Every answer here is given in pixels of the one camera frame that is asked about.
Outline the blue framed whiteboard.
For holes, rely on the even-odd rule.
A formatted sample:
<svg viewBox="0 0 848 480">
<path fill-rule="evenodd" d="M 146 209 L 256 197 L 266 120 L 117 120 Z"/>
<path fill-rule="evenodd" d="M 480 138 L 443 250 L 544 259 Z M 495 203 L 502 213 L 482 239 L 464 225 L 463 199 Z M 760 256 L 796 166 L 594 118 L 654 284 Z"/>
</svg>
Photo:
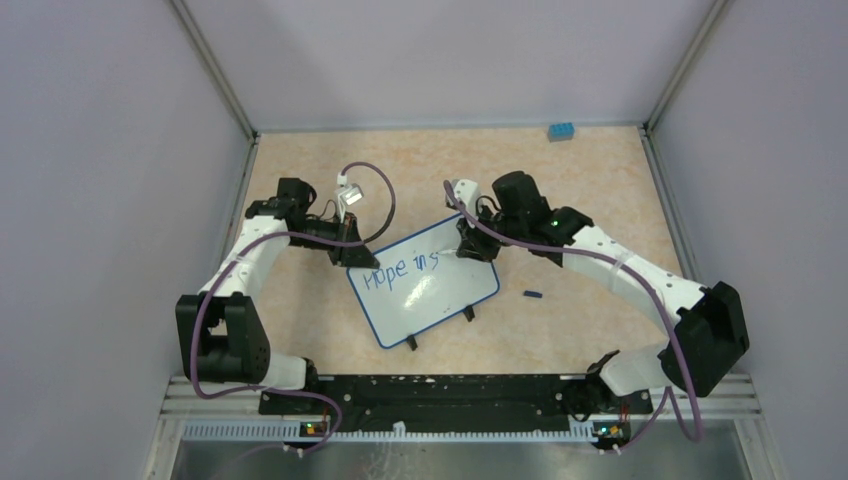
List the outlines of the blue framed whiteboard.
<svg viewBox="0 0 848 480">
<path fill-rule="evenodd" d="M 499 293 L 492 263 L 435 252 L 460 243 L 455 214 L 376 251 L 376 270 L 347 279 L 378 345 L 391 349 Z"/>
</svg>

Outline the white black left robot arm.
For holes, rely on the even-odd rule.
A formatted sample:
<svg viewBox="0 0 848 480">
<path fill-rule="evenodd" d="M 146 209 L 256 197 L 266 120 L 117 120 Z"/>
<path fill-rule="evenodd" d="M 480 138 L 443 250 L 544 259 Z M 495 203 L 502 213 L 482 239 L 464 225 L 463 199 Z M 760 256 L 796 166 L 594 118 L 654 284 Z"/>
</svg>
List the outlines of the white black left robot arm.
<svg viewBox="0 0 848 480">
<path fill-rule="evenodd" d="M 288 247 L 325 251 L 335 266 L 378 268 L 348 210 L 362 199 L 362 190 L 345 176 L 338 180 L 336 212 L 322 219 L 309 211 L 316 199 L 310 184 L 280 179 L 274 196 L 248 206 L 236 242 L 213 278 L 198 293 L 179 298 L 176 324 L 190 380 L 279 389 L 297 413 L 317 407 L 321 388 L 308 378 L 309 361 L 274 351 L 257 303 L 277 257 Z"/>
</svg>

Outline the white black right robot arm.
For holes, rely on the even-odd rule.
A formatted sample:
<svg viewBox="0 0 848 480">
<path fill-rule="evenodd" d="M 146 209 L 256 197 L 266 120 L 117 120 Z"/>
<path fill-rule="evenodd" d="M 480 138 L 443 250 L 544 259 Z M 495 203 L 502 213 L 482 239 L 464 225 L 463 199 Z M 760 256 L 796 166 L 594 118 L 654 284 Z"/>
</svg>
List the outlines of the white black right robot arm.
<svg viewBox="0 0 848 480">
<path fill-rule="evenodd" d="M 652 320 L 667 338 L 615 350 L 590 369 L 589 404 L 612 412 L 627 395 L 675 386 L 708 396 L 750 348 L 741 297 L 719 281 L 708 287 L 677 276 L 607 235 L 572 207 L 553 208 L 533 177 L 513 171 L 492 185 L 495 206 L 481 204 L 478 183 L 443 183 L 445 204 L 460 212 L 456 254 L 493 262 L 501 248 L 520 247 L 604 285 Z"/>
</svg>

